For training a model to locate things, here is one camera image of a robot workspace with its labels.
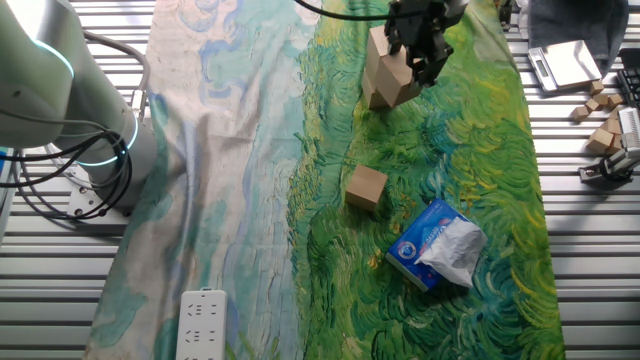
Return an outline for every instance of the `wooden pieces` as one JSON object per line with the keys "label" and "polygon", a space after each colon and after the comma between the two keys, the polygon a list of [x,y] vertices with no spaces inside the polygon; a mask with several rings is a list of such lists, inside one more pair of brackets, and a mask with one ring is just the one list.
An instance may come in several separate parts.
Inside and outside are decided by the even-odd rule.
{"label": "wooden pieces", "polygon": [[604,84],[600,80],[596,80],[591,83],[591,88],[589,89],[589,93],[591,95],[598,95],[604,90]]}
{"label": "wooden pieces", "polygon": [[618,119],[607,119],[601,126],[600,129],[611,133],[613,135],[621,135],[622,128],[620,128],[620,120]]}
{"label": "wooden pieces", "polygon": [[612,110],[610,117],[615,116],[617,118],[618,113],[616,107],[622,104],[624,100],[619,94],[605,95],[595,94],[593,98],[589,99],[584,106],[578,106],[571,112],[571,117],[575,121],[582,121],[587,118],[592,112],[600,111],[603,107],[608,107]]}
{"label": "wooden pieces", "polygon": [[622,135],[613,135],[613,141],[611,145],[607,148],[606,153],[609,155],[613,155],[618,151],[622,150]]}
{"label": "wooden pieces", "polygon": [[624,102],[624,99],[622,99],[622,96],[620,96],[620,94],[613,94],[609,96],[609,108],[611,110],[615,109],[616,106],[622,104]]}
{"label": "wooden pieces", "polygon": [[593,99],[589,99],[584,106],[589,110],[589,114],[594,111],[602,110],[602,105],[598,104],[598,102]]}
{"label": "wooden pieces", "polygon": [[[369,29],[364,73],[370,87],[366,92],[379,93],[388,106],[395,107],[420,95],[422,88],[413,81],[413,71],[407,66],[406,49],[401,47],[396,54],[389,55],[388,48],[389,42],[384,35],[384,26]],[[367,103],[370,109],[382,107],[378,101],[367,100]]]}
{"label": "wooden pieces", "polygon": [[367,76],[367,72],[362,73],[362,94],[364,95],[365,100],[367,101],[367,106],[369,109],[380,109],[389,107],[382,95],[380,95],[380,91],[374,89],[371,86],[371,81],[369,81],[369,77]]}
{"label": "wooden pieces", "polygon": [[597,94],[593,96],[593,100],[597,102],[602,107],[609,106],[609,95],[606,94]]}
{"label": "wooden pieces", "polygon": [[586,106],[578,106],[571,113],[571,117],[575,121],[582,121],[589,116],[589,109]]}
{"label": "wooden pieces", "polygon": [[366,166],[357,165],[347,186],[345,201],[373,212],[380,201],[386,182],[387,175]]}
{"label": "wooden pieces", "polygon": [[606,132],[602,129],[597,129],[587,142],[587,149],[595,151],[597,153],[604,153],[611,143],[613,142],[613,134]]}
{"label": "wooden pieces", "polygon": [[615,119],[615,120],[620,120],[620,118],[618,117],[618,112],[620,110],[618,108],[615,108],[613,110],[611,110],[611,113],[609,114],[609,119]]}

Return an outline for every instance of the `digital scale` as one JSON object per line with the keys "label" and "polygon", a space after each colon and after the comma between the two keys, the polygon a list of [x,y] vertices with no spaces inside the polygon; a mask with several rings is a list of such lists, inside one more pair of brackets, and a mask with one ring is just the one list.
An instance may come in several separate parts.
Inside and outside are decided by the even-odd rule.
{"label": "digital scale", "polygon": [[529,60],[542,88],[547,92],[588,84],[602,78],[584,40],[529,49]]}

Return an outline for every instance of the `metal grid table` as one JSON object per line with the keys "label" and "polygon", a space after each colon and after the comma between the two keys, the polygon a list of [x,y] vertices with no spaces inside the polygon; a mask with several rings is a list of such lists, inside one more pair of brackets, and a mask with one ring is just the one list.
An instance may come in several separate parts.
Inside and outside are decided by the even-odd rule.
{"label": "metal grid table", "polygon": [[[142,52],[154,4],[73,1],[88,30]],[[640,0],[631,4],[623,47],[640,47]],[[580,183],[577,168],[595,160],[584,151],[585,140],[606,113],[571,122],[569,113],[588,94],[545,99],[516,27],[507,39],[529,101],[567,358],[640,359],[640,180],[610,193]],[[102,45],[89,48],[128,100],[141,66]],[[618,59],[612,71],[621,67]],[[604,79],[607,94],[617,91],[614,75]],[[30,167],[33,174],[53,170],[47,163]],[[60,207],[69,201],[65,178],[38,188]],[[60,228],[17,196],[0,247],[0,360],[80,359],[118,243],[118,237]]]}

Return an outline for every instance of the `green painted cloth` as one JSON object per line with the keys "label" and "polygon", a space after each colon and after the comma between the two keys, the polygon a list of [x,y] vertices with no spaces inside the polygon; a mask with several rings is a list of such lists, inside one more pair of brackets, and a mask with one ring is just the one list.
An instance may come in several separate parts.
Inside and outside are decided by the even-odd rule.
{"label": "green painted cloth", "polygon": [[[564,358],[527,104],[493,2],[472,0],[446,32],[437,86],[371,112],[360,83],[377,25],[291,0],[157,2],[160,154],[86,358],[174,359],[180,295],[204,286],[237,309],[230,359]],[[389,175],[373,214],[344,203],[356,164]],[[438,197],[489,238],[472,289],[422,293],[384,260]]]}

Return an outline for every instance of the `electrical outlet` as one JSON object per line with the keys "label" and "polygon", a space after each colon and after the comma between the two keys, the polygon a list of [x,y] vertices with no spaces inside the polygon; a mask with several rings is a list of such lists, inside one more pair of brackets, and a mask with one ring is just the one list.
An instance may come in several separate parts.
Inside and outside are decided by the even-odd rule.
{"label": "electrical outlet", "polygon": [[225,360],[227,293],[186,291],[180,303],[176,360]]}

